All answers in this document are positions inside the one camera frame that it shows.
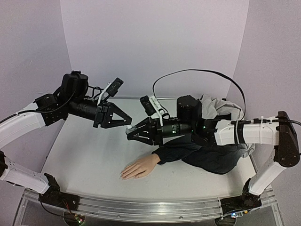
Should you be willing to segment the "clear nail polish bottle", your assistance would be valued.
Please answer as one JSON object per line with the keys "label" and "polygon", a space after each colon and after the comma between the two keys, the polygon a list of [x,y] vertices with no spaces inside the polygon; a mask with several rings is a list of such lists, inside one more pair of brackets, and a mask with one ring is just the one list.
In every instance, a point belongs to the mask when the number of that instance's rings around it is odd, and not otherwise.
{"label": "clear nail polish bottle", "polygon": [[127,127],[126,128],[126,134],[127,135],[134,132],[134,131],[136,131],[136,127]]}

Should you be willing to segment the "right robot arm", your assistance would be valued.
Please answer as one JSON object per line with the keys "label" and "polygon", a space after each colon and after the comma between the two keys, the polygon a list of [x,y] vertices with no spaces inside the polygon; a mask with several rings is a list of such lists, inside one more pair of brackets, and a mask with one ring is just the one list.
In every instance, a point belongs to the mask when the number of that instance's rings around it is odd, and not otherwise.
{"label": "right robot arm", "polygon": [[244,120],[239,106],[220,99],[182,96],[177,99],[177,116],[165,118],[158,100],[140,99],[148,117],[127,128],[128,140],[155,145],[150,156],[123,171],[124,178],[141,178],[157,164],[181,160],[214,174],[230,172],[255,144],[272,145],[273,151],[255,176],[248,179],[240,196],[221,201],[223,214],[261,206],[264,189],[286,168],[300,160],[293,121],[284,111],[277,116]]}

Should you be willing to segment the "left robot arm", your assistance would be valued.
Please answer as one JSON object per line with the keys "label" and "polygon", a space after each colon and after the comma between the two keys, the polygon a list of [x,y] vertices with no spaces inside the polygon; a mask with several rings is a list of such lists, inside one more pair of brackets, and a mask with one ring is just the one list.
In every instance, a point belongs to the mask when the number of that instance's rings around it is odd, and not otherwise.
{"label": "left robot arm", "polygon": [[[63,76],[61,86],[52,94],[45,94],[23,110],[1,120],[0,146],[5,147],[21,136],[36,129],[50,126],[68,115],[91,120],[95,128],[104,129],[130,125],[132,119],[108,98],[117,94],[123,80],[116,78],[100,93],[97,100],[87,97],[88,76],[72,71]],[[40,174],[10,160],[0,153],[0,179],[10,184],[37,192],[40,201],[55,206],[68,196],[61,192],[56,179],[47,173]]]}

